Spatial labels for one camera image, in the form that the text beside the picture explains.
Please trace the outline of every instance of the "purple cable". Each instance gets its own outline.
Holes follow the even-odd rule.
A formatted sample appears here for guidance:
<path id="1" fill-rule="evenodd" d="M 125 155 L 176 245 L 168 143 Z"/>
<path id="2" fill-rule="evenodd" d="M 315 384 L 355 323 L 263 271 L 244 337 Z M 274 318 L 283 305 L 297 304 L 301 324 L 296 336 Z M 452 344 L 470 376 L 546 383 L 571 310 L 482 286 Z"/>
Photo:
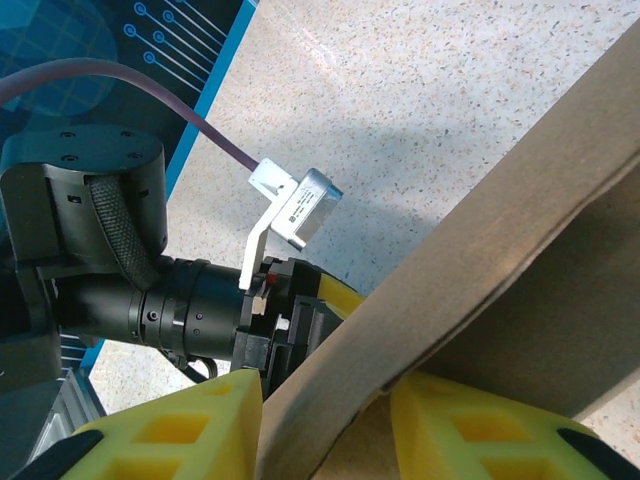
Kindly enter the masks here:
<path id="1" fill-rule="evenodd" d="M 250 171 L 253 172 L 258 166 L 258 162 L 236 147 L 228 138 L 213 128 L 210 123 L 194 112 L 191 107 L 158 82 L 133 68 L 107 60 L 67 58 L 41 63 L 40 65 L 12 73 L 0 79 L 0 106 L 45 83 L 84 75 L 112 77 L 135 85 L 149 95 L 156 97 L 187 122 L 193 124 L 204 136 Z"/>

